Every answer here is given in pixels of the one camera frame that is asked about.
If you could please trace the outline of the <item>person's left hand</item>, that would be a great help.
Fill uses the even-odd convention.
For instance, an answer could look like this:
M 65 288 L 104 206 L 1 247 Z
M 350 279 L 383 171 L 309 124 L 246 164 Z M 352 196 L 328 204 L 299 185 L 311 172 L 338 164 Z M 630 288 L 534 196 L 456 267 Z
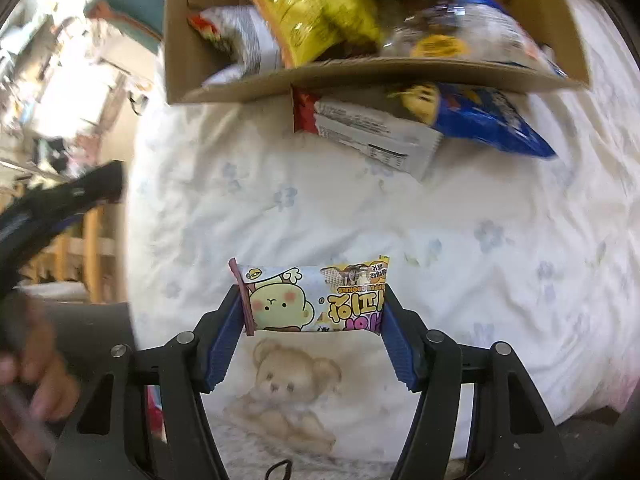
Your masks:
M 58 422 L 66 418 L 79 399 L 79 384 L 67 370 L 56 348 L 54 325 L 36 298 L 17 292 L 11 298 L 26 315 L 26 335 L 17 352 L 1 352 L 1 385 L 19 379 L 35 385 L 30 401 L 32 416 L 43 422 Z

